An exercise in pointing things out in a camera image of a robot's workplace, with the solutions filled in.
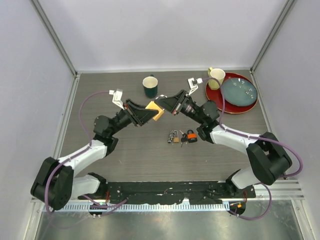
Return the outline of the large brass padlock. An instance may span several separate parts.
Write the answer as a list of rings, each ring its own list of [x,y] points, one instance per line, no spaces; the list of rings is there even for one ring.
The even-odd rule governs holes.
[[[152,99],[146,106],[145,109],[147,110],[154,110],[157,111],[157,114],[152,117],[154,121],[158,121],[159,118],[165,113],[165,109],[161,108],[159,105],[155,103],[156,98]]]

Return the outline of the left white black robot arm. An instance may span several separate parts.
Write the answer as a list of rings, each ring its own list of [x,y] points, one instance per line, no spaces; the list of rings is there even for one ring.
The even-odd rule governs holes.
[[[154,102],[143,106],[127,99],[114,117],[98,116],[94,120],[94,137],[87,145],[67,156],[47,157],[42,162],[31,195],[45,204],[49,214],[62,209],[73,197],[90,194],[97,200],[102,199],[107,192],[104,178],[93,173],[84,177],[76,175],[114,151],[119,141],[114,137],[116,133],[130,124],[143,126],[160,111]]]

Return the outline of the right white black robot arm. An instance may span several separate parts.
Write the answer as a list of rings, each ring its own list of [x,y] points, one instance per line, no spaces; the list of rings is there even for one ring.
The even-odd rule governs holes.
[[[258,183],[271,186],[292,166],[291,158],[273,133],[249,134],[219,123],[220,114],[214,101],[208,100],[198,106],[185,90],[181,90],[171,97],[160,95],[155,103],[173,115],[182,113],[199,123],[196,130],[203,141],[227,146],[248,157],[250,166],[237,170],[225,181],[230,197],[236,198],[245,188]]]

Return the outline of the orange black padlock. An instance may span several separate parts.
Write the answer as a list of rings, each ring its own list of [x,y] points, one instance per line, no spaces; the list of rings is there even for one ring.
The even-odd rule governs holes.
[[[197,135],[194,133],[192,129],[187,131],[187,141],[188,143],[195,143],[198,141]]]

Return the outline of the small brass long-shackle padlock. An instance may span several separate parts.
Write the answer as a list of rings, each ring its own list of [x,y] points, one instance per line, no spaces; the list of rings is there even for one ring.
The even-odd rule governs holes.
[[[179,138],[179,132],[175,129],[173,131],[173,143],[179,143],[180,138]]]

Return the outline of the keys with panda keychain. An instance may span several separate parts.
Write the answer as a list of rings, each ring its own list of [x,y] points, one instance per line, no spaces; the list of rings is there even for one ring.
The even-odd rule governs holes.
[[[169,135],[168,135],[168,138],[167,138],[167,143],[168,143],[168,144],[171,144],[171,143],[173,142],[173,139],[174,139],[174,131],[171,130],[171,131],[169,132]]]

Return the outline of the black-headed keys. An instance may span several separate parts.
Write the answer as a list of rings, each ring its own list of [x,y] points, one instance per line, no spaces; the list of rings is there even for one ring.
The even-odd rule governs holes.
[[[181,130],[180,130],[180,133],[181,133],[180,142],[181,142],[181,147],[182,147],[184,144],[188,143],[188,135]]]

